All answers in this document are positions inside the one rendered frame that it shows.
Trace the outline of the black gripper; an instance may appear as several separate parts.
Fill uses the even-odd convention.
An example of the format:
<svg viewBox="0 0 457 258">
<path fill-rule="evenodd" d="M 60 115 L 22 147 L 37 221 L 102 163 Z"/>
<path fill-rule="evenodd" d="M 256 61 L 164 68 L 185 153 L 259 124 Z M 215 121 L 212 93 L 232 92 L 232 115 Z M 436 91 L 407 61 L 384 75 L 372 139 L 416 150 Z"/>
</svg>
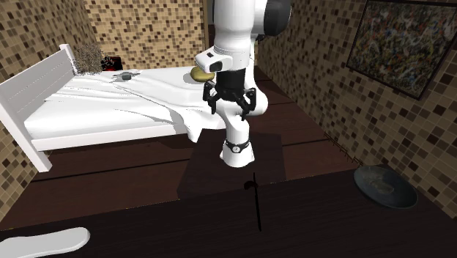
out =
<svg viewBox="0 0 457 258">
<path fill-rule="evenodd" d="M 216 74 L 217 82 L 208 80 L 204 83 L 204 91 L 202 99 L 208 103 L 211 108 L 211 113 L 216 113 L 216 102 L 219 96 L 223 100 L 236 101 L 242 109 L 241 120 L 244 121 L 245 117 L 256 108 L 256 89 L 245 89 L 245 71 L 241 70 L 227 70 L 218 72 Z M 216 90 L 214 95 L 211 95 L 211 90 Z"/>
</svg>

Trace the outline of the yellow rounded object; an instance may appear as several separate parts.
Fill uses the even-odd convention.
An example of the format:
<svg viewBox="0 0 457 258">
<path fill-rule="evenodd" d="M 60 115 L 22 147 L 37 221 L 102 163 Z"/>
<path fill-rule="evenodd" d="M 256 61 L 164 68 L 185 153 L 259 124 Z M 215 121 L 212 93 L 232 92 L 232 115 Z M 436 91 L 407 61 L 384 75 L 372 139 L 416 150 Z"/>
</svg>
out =
<svg viewBox="0 0 457 258">
<path fill-rule="evenodd" d="M 190 71 L 190 77 L 196 82 L 207 82 L 215 77 L 215 73 L 205 73 L 200 67 L 195 66 Z"/>
</svg>

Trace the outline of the thin black stick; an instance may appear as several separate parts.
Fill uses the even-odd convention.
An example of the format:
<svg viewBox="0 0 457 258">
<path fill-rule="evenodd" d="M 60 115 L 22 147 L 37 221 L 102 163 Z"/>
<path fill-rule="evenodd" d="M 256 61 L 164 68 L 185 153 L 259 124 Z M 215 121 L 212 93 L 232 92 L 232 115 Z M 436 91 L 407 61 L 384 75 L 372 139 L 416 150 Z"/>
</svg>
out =
<svg viewBox="0 0 457 258">
<path fill-rule="evenodd" d="M 259 194 L 258 194 L 258 183 L 256 182 L 256 173 L 253 173 L 253 179 L 248 180 L 243 184 L 243 188 L 245 190 L 249 190 L 251 188 L 254 189 L 254 199 L 255 199 L 255 207 L 256 207 L 256 218 L 257 218 L 257 225 L 258 225 L 258 230 L 261 232 L 262 231 L 262 225 L 261 225 L 261 213 L 260 213 L 260 207 L 259 207 Z"/>
</svg>

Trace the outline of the red and black object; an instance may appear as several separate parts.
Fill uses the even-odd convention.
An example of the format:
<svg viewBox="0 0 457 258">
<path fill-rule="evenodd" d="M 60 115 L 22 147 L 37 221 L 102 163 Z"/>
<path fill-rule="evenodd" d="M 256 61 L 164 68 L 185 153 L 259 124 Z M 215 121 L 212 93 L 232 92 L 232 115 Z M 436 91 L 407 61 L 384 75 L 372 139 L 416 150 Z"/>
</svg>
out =
<svg viewBox="0 0 457 258">
<path fill-rule="evenodd" d="M 105 56 L 101 60 L 101 68 L 103 71 L 122 70 L 122 59 L 119 56 Z"/>
</svg>

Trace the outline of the white bed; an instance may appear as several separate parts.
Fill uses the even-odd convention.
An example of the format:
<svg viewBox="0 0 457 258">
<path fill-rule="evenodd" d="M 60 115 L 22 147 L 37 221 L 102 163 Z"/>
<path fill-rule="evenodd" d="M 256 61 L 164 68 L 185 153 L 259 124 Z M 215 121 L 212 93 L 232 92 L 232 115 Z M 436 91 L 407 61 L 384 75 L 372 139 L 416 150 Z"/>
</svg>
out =
<svg viewBox="0 0 457 258">
<path fill-rule="evenodd" d="M 107 71 L 77 75 L 67 44 L 48 58 L 0 83 L 0 121 L 39 172 L 47 151 L 68 147 L 226 131 L 203 101 L 204 83 L 193 67 Z M 139 73 L 129 81 L 113 75 Z"/>
</svg>

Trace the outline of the dry brown plant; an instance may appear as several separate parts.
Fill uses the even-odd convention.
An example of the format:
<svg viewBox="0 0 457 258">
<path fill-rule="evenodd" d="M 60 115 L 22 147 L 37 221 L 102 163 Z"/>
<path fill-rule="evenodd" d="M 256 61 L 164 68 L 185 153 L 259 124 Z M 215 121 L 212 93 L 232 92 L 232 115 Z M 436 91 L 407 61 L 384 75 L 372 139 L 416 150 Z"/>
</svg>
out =
<svg viewBox="0 0 457 258">
<path fill-rule="evenodd" d="M 103 52 L 97 43 L 85 44 L 77 47 L 74 53 L 74 65 L 77 75 L 98 74 L 102 72 L 101 61 Z"/>
</svg>

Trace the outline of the dark grey bowl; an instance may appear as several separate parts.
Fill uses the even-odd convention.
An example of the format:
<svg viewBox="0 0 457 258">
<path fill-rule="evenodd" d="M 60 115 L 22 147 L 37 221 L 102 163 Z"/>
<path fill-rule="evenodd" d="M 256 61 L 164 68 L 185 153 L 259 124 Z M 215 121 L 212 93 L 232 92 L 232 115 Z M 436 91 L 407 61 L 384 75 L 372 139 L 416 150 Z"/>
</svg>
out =
<svg viewBox="0 0 457 258">
<path fill-rule="evenodd" d="M 415 188 L 399 173 L 381 166 L 361 166 L 354 183 L 363 195 L 384 207 L 409 209 L 418 201 Z"/>
</svg>

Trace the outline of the white oval object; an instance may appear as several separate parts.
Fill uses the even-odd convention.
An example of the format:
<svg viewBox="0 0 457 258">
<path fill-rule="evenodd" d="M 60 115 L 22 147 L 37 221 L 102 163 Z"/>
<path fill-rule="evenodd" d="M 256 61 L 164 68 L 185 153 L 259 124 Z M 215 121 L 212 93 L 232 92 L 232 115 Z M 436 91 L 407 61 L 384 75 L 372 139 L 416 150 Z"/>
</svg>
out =
<svg viewBox="0 0 457 258">
<path fill-rule="evenodd" d="M 44 235 L 9 237 L 0 242 L 0 258 L 38 258 L 75 251 L 89 242 L 90 232 L 76 227 Z"/>
</svg>

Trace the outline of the framed abstract wall picture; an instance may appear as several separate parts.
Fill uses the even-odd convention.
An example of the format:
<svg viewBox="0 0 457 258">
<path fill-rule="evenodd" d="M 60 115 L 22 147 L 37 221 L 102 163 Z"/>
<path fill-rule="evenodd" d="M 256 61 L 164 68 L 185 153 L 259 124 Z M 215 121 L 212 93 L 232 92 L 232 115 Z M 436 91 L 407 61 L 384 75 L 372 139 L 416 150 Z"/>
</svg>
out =
<svg viewBox="0 0 457 258">
<path fill-rule="evenodd" d="M 457 40 L 457 3 L 367 0 L 346 67 L 419 100 Z"/>
</svg>

